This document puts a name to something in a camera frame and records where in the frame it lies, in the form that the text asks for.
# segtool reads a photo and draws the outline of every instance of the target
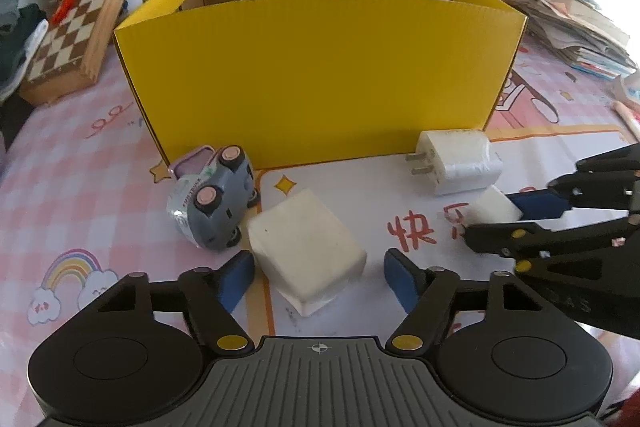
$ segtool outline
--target smiling cloud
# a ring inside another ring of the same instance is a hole
[[[36,288],[29,306],[27,318],[32,326],[54,321],[60,315],[60,301],[53,295],[52,290],[43,287]]]
[[[84,288],[78,295],[78,309],[83,309],[96,297],[102,295],[118,281],[118,276],[111,270],[92,271],[86,278]]]

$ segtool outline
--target red chinese character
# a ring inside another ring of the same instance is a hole
[[[395,235],[400,240],[400,246],[404,253],[409,252],[409,243],[407,239],[411,239],[411,245],[414,250],[418,250],[420,246],[420,240],[425,243],[436,245],[437,241],[431,237],[427,237],[433,229],[429,228],[429,221],[422,214],[414,214],[412,210],[409,210],[409,215],[402,218],[403,221],[409,221],[409,233],[406,233],[406,229],[402,227],[400,218],[396,216],[395,227],[391,223],[386,224],[386,229],[391,235]],[[417,221],[420,221],[420,228],[417,227]]]
[[[465,233],[465,229],[462,226],[464,216],[462,212],[460,212],[459,208],[461,206],[467,206],[468,203],[454,203],[448,204],[444,206],[444,217],[447,221],[449,221],[453,226],[451,227],[451,238],[457,239],[458,236],[462,236]],[[449,211],[454,210],[455,214],[451,214]]]

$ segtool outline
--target gold screw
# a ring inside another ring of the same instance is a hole
[[[391,344],[401,351],[415,351],[422,347],[422,339],[415,335],[398,335]]]
[[[516,272],[518,273],[528,272],[529,270],[531,270],[531,268],[533,268],[531,261],[527,261],[526,259],[524,261],[518,261],[516,263]]]
[[[218,339],[218,347],[225,351],[238,351],[249,344],[249,341],[241,335],[225,335]]]

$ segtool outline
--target small white block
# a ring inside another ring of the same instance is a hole
[[[502,161],[478,130],[422,131],[415,152],[426,155],[437,196],[488,187],[502,174]]]
[[[270,284],[307,317],[362,274],[367,253],[308,188],[253,217],[247,231]]]
[[[514,223],[521,217],[522,211],[495,185],[491,185],[466,208],[465,225]]]

